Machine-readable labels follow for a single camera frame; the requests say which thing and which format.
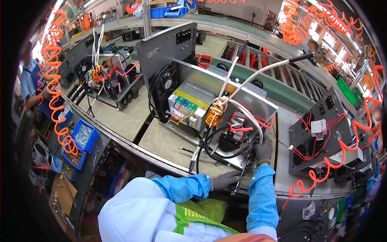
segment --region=checkered cloth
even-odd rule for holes
[[[186,216],[203,218],[217,223],[221,223],[226,212],[227,202],[214,198],[206,198],[204,200],[194,202],[178,203],[184,209]]]

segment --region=blue sleeve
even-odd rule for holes
[[[22,73],[20,77],[20,90],[24,103],[26,103],[27,96],[29,96],[30,98],[35,96],[35,93],[31,93],[30,91],[30,82],[32,82],[31,77],[29,75],[26,75],[25,73]]]
[[[279,217],[273,184],[275,173],[270,165],[261,165],[254,174],[255,179],[250,182],[246,218],[248,233],[258,227],[270,227],[274,230],[277,227]]]
[[[182,178],[165,176],[153,178],[152,181],[160,187],[165,198],[174,203],[183,203],[192,197],[203,200],[208,197],[211,189],[211,181],[205,174]]]

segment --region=plastic bag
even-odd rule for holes
[[[312,201],[306,208],[302,209],[302,219],[308,220],[314,215],[316,211],[316,204]]]

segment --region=gray work glove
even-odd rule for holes
[[[211,192],[222,190],[233,183],[239,182],[240,180],[242,180],[241,174],[242,174],[242,171],[232,171],[232,172],[227,172],[215,178],[210,178]]]
[[[257,166],[265,162],[270,164],[271,155],[273,154],[273,142],[267,135],[264,136],[262,144],[254,145],[254,150]]]
[[[51,94],[48,93],[48,91],[47,91],[47,86],[42,87],[41,90],[43,91],[42,97],[43,97],[44,99],[50,100]]]

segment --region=yellow wire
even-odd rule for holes
[[[177,125],[179,126],[179,123],[180,123],[182,120],[189,118],[193,113],[194,113],[194,111],[192,110],[192,112],[191,112],[190,115],[188,115],[188,116],[185,117],[185,118],[180,119],[179,122],[177,122],[177,123],[176,123],[175,121],[173,121],[172,119],[169,119],[167,123],[169,123],[169,122],[171,121],[171,122],[174,122],[175,124],[177,124]]]

